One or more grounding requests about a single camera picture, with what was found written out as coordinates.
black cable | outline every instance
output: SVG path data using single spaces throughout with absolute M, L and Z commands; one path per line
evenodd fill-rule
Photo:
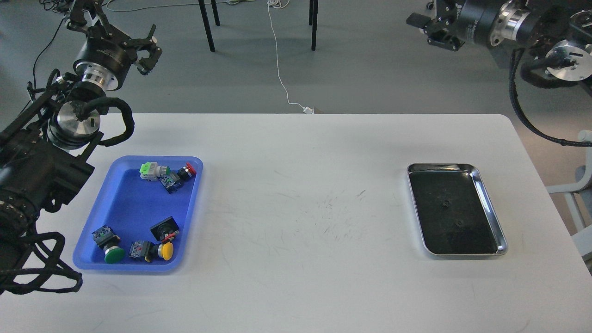
M 46 11 L 53 11 L 57 14 L 63 14 L 70 11 L 70 3 L 72 0 L 39 0 L 39 4 L 43 5 Z
M 512 51 L 512 57 L 510 60 L 510 102 L 512 107 L 514 108 L 514 112 L 518 116 L 518 119 L 534 134 L 542 137 L 543 139 L 549 140 L 551 142 L 559 143 L 562 146 L 573 146 L 573 147 L 592 147 L 592 142 L 579 142 L 579 141 L 570 141 L 565 139 L 559 139 L 557 137 L 552 137 L 550 135 L 546 135 L 537 129 L 526 117 L 524 111 L 522 110 L 520 103 L 518 103 L 518 92 L 516 91 L 516 72 L 518 70 L 518 64 L 520 63 L 520 59 L 524 54 L 524 49 L 516 49 Z
M 64 23 L 65 19 L 66 19 L 66 17 L 63 17 L 60 20 L 60 24 L 57 26 L 56 32 L 53 34 L 52 40 L 49 41 L 47 46 L 39 53 L 37 58 L 35 58 L 35 62 L 33 63 L 33 89 L 37 89 L 37 77 L 35 75 L 35 67 L 37 67 L 37 61 L 39 60 L 39 57 L 43 54 L 43 52 L 45 52 L 49 48 L 49 46 L 53 43 L 53 40 L 56 39 L 57 32 L 60 31 L 60 28 L 62 27 L 62 23 Z
M 54 240 L 53 249 L 49 249 L 44 241 Z M 21 283 L 4 283 L 0 284 L 0 290 L 9 291 L 14 294 L 26 294 L 33 291 L 53 292 L 53 293 L 69 293 L 77 292 L 82 286 L 82 274 L 70 268 L 65 262 L 60 259 L 62 254 L 65 239 L 64 236 L 58 232 L 47 232 L 38 234 L 34 224 L 27 231 L 27 236 L 20 237 L 19 243 L 24 243 L 35 255 L 45 264 L 43 268 L 17 268 L 9 270 L 0 270 L 0 276 L 15 277 L 20 275 L 38 274 L 38 276 L 26 284 Z M 59 275 L 68 279 L 74 280 L 76 283 L 73 287 L 61 289 L 48 289 L 41 286 L 52 276 Z
M 82 108 L 82 117 L 88 117 L 92 110 L 100 107 L 117 107 L 121 111 L 121 117 L 123 118 L 126 129 L 118 136 L 100 141 L 99 145 L 110 147 L 129 139 L 134 133 L 135 126 L 130 106 L 124 100 L 117 97 L 99 97 L 84 105 Z
M 25 109 L 29 106 L 29 104 L 31 104 L 31 101 L 27 101 L 27 103 L 25 104 L 25 106 L 22 108 L 21 112 L 19 112 L 18 114 L 21 114 L 23 112 L 25 112 Z

white cable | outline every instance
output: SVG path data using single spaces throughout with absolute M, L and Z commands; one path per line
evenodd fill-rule
M 282 5 L 282 0 L 267 0 L 267 6 L 274 7 L 275 9 L 286 8 L 289 3 L 290 0 L 288 0 L 285 5 Z
M 273 7 L 273 5 L 269 5 L 269 6 L 267 7 L 267 14 L 269 14 L 269 24 L 271 25 L 271 31 L 274 33 L 274 40 L 275 40 L 275 63 L 276 63 L 276 65 L 277 65 L 277 67 L 278 67 L 278 79 L 279 79 L 279 83 L 282 85 L 282 87 L 284 87 L 284 91 L 286 92 L 286 100 L 288 100 L 288 104 L 291 104 L 291 105 L 300 105 L 300 107 L 301 107 L 303 110 L 305 110 L 306 108 L 305 108 L 305 107 L 303 107 L 303 106 L 302 106 L 302 104 L 300 104 L 300 103 L 292 103 L 292 102 L 290 102 L 290 97 L 288 96 L 288 90 L 286 89 L 286 86 L 285 86 L 285 85 L 284 85 L 284 83 L 282 82 L 282 78 L 281 78 L 281 77 L 280 77 L 280 75 L 279 75 L 278 38 L 277 38 L 277 36 L 275 35 L 275 30 L 274 30 L 274 23 L 273 23 L 273 21 L 271 20 L 271 10 L 270 10 L 270 8 L 271 8 L 271 7 Z

robotic arm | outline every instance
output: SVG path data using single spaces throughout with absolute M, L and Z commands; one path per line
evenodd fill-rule
M 56 212 L 78 194 L 94 170 L 86 160 L 97 145 L 116 145 L 132 135 L 131 108 L 119 98 L 106 97 L 106 92 L 123 86 L 131 65 L 147 75 L 162 52 L 153 37 L 155 25 L 145 39 L 132 39 L 108 22 L 102 2 L 72 2 L 67 28 L 86 35 L 73 64 L 75 73 L 60 75 L 55 69 L 44 88 L 29 84 L 33 103 L 0 132 L 0 293 L 76 292 L 82 285 L 82 275 L 60 260 L 64 237 L 58 232 L 38 234 L 36 221 L 41 209 Z M 143 50 L 149 56 L 139 59 L 137 53 Z M 110 107 L 121 111 L 126 129 L 103 140 L 100 116 Z M 68 153 L 84 146 L 78 156 Z M 44 244 L 48 240 L 55 241 L 53 249 Z M 31 253 L 45 267 L 23 268 Z M 26 284 L 14 282 L 28 274 L 37 277 Z M 75 285 L 43 288 L 52 274 L 70 278 Z
M 526 127 L 564 146 L 592 146 L 551 137 L 535 128 L 518 103 L 514 83 L 527 51 L 530 60 L 519 71 L 524 81 L 545 89 L 580 85 L 592 97 L 592 2 L 435 0 L 427 8 L 435 9 L 434 18 L 413 13 L 407 24 L 421 29 L 430 45 L 455 52 L 472 43 L 485 46 L 496 58 L 511 48 L 510 101 Z

green connector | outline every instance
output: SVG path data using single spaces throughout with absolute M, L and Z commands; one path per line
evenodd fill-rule
M 149 170 L 150 170 L 150 162 L 146 162 L 146 163 L 142 164 L 142 166 L 140 167 L 140 174 L 146 175 Z

blue plastic tray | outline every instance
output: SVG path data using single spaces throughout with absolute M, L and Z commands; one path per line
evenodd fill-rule
M 159 181 L 140 178 L 140 166 L 146 162 L 157 162 L 175 171 L 189 162 L 197 175 L 177 192 L 169 194 Z M 76 244 L 72 255 L 74 265 L 84 270 L 138 272 L 175 268 L 185 252 L 203 167 L 200 159 L 191 156 L 124 156 L 115 160 Z M 129 258 L 127 252 L 132 242 L 158 243 L 150 233 L 150 227 L 169 216 L 175 219 L 181 231 L 173 241 L 173 257 L 169 261 L 155 258 L 152 262 Z M 110 226 L 121 238 L 119 246 L 125 250 L 126 257 L 119 263 L 107 264 L 103 251 L 92 240 L 92 232 L 102 225 Z

